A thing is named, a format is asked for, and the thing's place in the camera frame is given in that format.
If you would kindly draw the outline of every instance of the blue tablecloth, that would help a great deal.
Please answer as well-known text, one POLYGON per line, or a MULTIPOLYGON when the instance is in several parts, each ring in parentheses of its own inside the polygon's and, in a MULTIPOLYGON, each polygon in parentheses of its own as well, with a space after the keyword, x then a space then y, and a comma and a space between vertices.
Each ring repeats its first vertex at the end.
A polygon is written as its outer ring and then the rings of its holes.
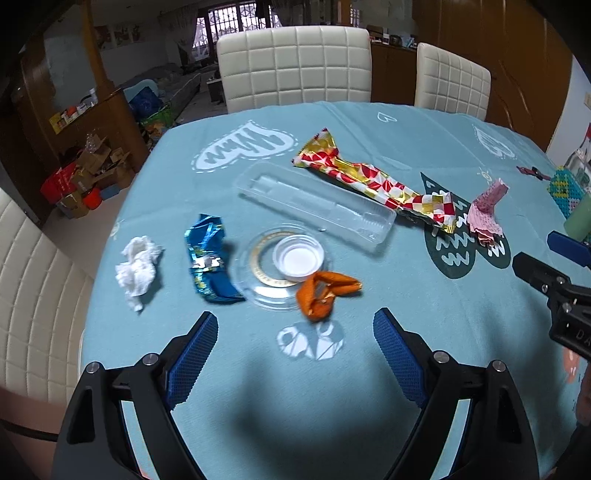
MULTIPOLYGON (((385 306, 432 349, 447 350, 459 362, 507 363, 544 473, 574 428, 580 377, 567 383, 562 348, 548 338, 544 297, 507 267, 512 254, 525 251, 574 283, 589 284, 590 277, 548 250, 545 238, 553 229, 562 231, 564 218, 547 182, 520 174, 516 165, 553 173, 530 140, 505 128, 399 105, 272 106, 173 128, 151 153, 107 242, 87 316, 83 362, 132 365, 147 352, 161 351, 210 310, 219 320, 218 342, 188 401, 173 412, 210 480, 381 480, 419 413, 402 395, 372 333, 374 312, 385 306), (372 163, 418 192, 439 186, 452 191, 461 218, 492 179, 502 178, 510 190, 496 207, 506 238, 490 251, 477 249, 461 229, 437 241, 430 229, 401 217, 374 254, 327 237, 333 270, 360 279, 363 293, 337 299, 329 337, 343 340, 343 348, 316 361, 290 358, 278 345, 287 327, 316 334, 300 312, 271 312, 250 302, 208 304, 197 295, 183 234, 202 212, 221 216, 226 240, 238 249, 287 221, 239 198, 232 183, 263 158, 290 166, 323 127, 344 159, 372 163), (165 251, 160 289, 136 314, 117 285, 115 265, 124 261, 127 242, 141 235, 165 251)), ((434 478, 449 471, 466 412, 462 402, 434 478)), ((129 406, 126 418, 138 460, 156 478, 129 406)))

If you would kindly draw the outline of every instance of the green cup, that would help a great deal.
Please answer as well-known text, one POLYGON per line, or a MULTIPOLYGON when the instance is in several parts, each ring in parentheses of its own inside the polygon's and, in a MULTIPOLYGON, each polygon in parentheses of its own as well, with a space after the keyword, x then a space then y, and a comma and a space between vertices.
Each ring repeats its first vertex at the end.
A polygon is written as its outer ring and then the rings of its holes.
POLYGON ((564 223, 566 234, 582 242, 591 232, 591 196, 586 193, 564 223))

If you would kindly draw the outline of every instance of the blue candy wrapper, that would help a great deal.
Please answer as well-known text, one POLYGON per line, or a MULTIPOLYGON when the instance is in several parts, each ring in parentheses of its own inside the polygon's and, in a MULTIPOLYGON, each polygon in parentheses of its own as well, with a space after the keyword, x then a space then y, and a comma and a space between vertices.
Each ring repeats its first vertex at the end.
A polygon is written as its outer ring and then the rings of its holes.
POLYGON ((222 219, 201 214, 199 221, 185 232, 189 249, 189 271, 195 289, 207 300, 231 303, 244 300, 242 294, 230 283, 226 273, 226 260, 222 252, 225 237, 222 219))

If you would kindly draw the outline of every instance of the tiled floor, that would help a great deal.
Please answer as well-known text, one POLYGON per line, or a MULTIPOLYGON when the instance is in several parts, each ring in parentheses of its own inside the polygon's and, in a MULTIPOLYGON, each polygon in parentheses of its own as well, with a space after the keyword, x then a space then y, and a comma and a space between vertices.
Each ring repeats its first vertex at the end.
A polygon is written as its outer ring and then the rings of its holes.
MULTIPOLYGON (((179 124, 211 116, 225 115, 226 104, 212 103, 203 82, 201 91, 196 94, 177 118, 179 124)), ((78 219, 67 219, 58 209, 54 209, 43 227, 43 232, 72 261, 91 277, 96 277, 100 258, 109 234, 115 224, 119 210, 127 197, 129 189, 121 191, 88 215, 78 219)))

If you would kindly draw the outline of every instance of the crumpled white tissue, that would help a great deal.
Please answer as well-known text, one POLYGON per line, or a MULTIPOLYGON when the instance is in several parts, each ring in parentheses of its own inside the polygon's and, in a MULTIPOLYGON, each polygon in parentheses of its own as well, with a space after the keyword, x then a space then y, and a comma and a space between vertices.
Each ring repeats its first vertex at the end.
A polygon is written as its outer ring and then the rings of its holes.
POLYGON ((154 245, 147 236, 136 236, 121 252, 128 261, 115 267, 115 278, 119 286, 125 290, 127 305, 134 312, 140 312, 144 308, 139 297, 148 291, 154 281, 154 263, 162 250, 161 246, 154 245))

